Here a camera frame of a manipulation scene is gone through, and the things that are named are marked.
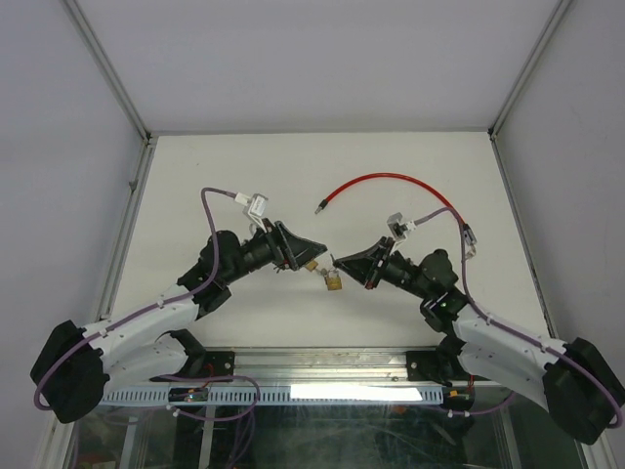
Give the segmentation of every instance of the cable tie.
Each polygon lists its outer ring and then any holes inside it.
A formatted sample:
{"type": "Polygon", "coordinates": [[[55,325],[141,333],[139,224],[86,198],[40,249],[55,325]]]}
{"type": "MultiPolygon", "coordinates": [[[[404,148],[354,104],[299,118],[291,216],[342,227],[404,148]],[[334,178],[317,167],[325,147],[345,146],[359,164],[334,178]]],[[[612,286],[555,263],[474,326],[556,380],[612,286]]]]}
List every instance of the cable tie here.
{"type": "Polygon", "coordinates": [[[542,339],[542,337],[539,335],[538,336],[538,340],[540,341],[540,351],[543,354],[546,354],[547,353],[547,347],[549,347],[549,346],[545,342],[543,342],[541,339],[542,339]]]}

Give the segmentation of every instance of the padlock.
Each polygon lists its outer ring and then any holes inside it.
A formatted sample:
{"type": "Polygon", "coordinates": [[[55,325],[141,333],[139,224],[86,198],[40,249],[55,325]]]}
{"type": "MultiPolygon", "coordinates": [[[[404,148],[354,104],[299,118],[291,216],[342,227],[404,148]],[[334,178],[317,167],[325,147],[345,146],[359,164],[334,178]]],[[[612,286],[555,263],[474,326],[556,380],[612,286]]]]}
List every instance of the padlock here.
{"type": "Polygon", "coordinates": [[[304,266],[307,271],[314,272],[314,270],[319,267],[319,263],[316,261],[310,261],[306,266],[304,266]]]}
{"type": "Polygon", "coordinates": [[[332,291],[343,289],[341,277],[337,271],[330,271],[323,278],[325,279],[325,285],[328,287],[328,290],[332,291]]]}

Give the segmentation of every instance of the glass panel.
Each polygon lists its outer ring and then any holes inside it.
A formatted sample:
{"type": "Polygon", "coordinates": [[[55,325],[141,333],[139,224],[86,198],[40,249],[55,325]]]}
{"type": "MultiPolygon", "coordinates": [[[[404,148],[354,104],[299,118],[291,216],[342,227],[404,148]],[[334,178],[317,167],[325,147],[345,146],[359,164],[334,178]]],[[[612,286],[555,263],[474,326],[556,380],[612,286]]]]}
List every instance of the glass panel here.
{"type": "MultiPolygon", "coordinates": [[[[185,410],[228,417],[243,407],[185,410]]],[[[202,467],[219,469],[237,456],[237,469],[508,467],[491,416],[450,419],[417,405],[267,405],[253,420],[206,425],[165,409],[99,407],[78,426],[76,467],[196,469],[202,452],[202,467]]],[[[74,467],[72,457],[65,467],[74,467]]]]}
{"type": "Polygon", "coordinates": [[[532,401],[517,397],[510,406],[523,469],[583,469],[577,443],[561,430],[549,414],[532,401]]]}

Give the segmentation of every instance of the gray wall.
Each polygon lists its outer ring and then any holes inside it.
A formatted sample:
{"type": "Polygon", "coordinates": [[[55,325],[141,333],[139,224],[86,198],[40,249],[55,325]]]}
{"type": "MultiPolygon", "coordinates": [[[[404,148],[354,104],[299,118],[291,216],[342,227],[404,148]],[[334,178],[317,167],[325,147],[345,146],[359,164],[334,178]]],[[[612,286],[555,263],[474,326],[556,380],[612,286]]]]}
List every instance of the gray wall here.
{"type": "Polygon", "coordinates": [[[0,465],[23,469],[46,418],[28,373],[91,313],[140,140],[61,2],[4,1],[0,57],[0,465]]]}
{"type": "MultiPolygon", "coordinates": [[[[623,382],[624,23],[622,0],[580,0],[500,141],[559,333],[595,342],[623,382]]],[[[625,467],[625,429],[608,435],[625,467]]]]}
{"type": "Polygon", "coordinates": [[[557,0],[80,0],[154,132],[485,130],[557,0]]]}

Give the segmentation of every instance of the white connector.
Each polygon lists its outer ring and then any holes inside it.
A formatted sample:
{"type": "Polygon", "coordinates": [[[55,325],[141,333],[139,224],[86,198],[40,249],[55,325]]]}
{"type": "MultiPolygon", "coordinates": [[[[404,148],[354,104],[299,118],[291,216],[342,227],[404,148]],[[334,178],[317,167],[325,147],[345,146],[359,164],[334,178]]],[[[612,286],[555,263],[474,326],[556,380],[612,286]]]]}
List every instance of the white connector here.
{"type": "Polygon", "coordinates": [[[391,249],[391,254],[399,249],[399,247],[408,240],[408,235],[417,229],[417,225],[413,221],[404,222],[401,213],[397,212],[391,215],[387,220],[387,226],[391,230],[395,244],[391,249]]]}
{"type": "Polygon", "coordinates": [[[265,224],[263,224],[263,214],[265,213],[269,203],[269,199],[267,197],[261,193],[255,193],[250,197],[249,195],[239,192],[234,198],[234,201],[245,206],[243,214],[252,221],[254,226],[260,228],[264,232],[267,231],[265,224]]]}

